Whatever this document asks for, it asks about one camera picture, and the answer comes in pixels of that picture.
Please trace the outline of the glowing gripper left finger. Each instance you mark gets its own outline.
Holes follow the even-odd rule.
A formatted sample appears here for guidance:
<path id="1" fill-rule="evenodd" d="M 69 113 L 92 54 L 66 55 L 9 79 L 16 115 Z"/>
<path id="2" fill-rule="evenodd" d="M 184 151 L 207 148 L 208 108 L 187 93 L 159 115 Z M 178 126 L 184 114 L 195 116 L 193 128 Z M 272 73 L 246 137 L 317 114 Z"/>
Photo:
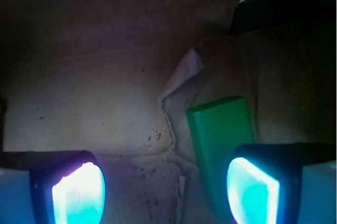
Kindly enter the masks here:
<path id="1" fill-rule="evenodd" d="M 1 223 L 100 223 L 105 179 L 87 150 L 4 152 Z"/>

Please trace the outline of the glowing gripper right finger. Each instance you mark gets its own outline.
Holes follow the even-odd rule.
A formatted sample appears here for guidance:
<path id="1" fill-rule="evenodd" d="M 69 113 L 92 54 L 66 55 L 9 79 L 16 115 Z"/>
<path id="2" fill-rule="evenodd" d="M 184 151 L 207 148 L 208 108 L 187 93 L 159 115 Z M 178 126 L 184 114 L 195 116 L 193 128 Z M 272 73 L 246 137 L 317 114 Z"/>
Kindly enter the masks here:
<path id="1" fill-rule="evenodd" d="M 226 185 L 237 223 L 336 223 L 336 145 L 240 145 Z"/>

